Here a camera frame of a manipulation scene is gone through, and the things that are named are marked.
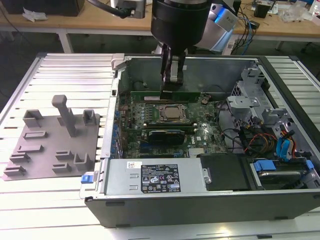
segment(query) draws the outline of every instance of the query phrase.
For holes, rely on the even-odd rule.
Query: slotted metal table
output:
[[[104,124],[112,84],[112,54],[47,54],[37,57],[0,114],[0,176],[25,123],[27,109],[58,115],[53,95],[65,94],[74,114],[101,115],[95,169],[100,166]],[[268,57],[312,121],[320,128],[320,86],[299,61]],[[271,90],[279,106],[281,100]],[[273,239],[320,238],[320,208],[296,219],[107,229],[79,198],[80,177],[19,181],[0,179],[1,239]]]

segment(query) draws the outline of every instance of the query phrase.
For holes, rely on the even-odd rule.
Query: wooden table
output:
[[[253,17],[253,11],[249,10],[250,0],[244,0],[242,7],[250,20],[260,23],[256,32],[257,40],[296,41],[296,42],[320,42],[320,27],[313,22],[284,23],[277,15],[267,15],[266,18]],[[72,53],[73,48],[69,34],[106,34],[106,35],[135,35],[151,36],[151,9],[146,7],[144,19],[112,16],[111,14],[85,2],[84,8],[78,17],[49,15],[46,21],[31,22],[22,15],[8,14],[8,19],[21,32],[57,33],[59,35],[65,53]],[[15,31],[0,13],[0,31]],[[239,22],[233,31],[233,39],[237,39],[244,32],[244,27]]]

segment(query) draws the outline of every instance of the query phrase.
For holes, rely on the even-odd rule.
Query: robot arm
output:
[[[113,7],[98,0],[87,1],[121,18],[145,17],[145,0],[113,0]],[[151,33],[163,44],[161,99],[170,99],[172,93],[183,85],[185,50],[198,43],[211,49],[214,42],[210,39],[215,39],[215,30],[221,34],[221,29],[229,32],[235,25],[237,17],[231,5],[233,0],[226,0],[230,1],[228,4],[213,1],[215,3],[212,0],[152,1]]]

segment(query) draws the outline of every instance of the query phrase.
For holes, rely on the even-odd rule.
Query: cpu socket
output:
[[[175,122],[187,120],[185,106],[182,104],[160,105],[159,120],[160,122]]]

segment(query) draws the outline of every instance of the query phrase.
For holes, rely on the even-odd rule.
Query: green circuit board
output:
[[[122,111],[123,132],[127,138],[126,146],[123,148],[123,158],[185,158],[189,157],[190,149],[202,149],[204,153],[227,152],[226,143],[221,138],[216,124],[218,111],[216,105],[214,101],[202,104],[201,97],[197,102],[169,104],[169,107],[181,108],[187,120],[173,121],[174,125],[170,126],[165,123],[160,126],[159,109],[164,106],[163,104],[131,101],[127,107],[128,110]],[[148,143],[149,131],[172,129],[186,133],[183,144],[168,146]]]

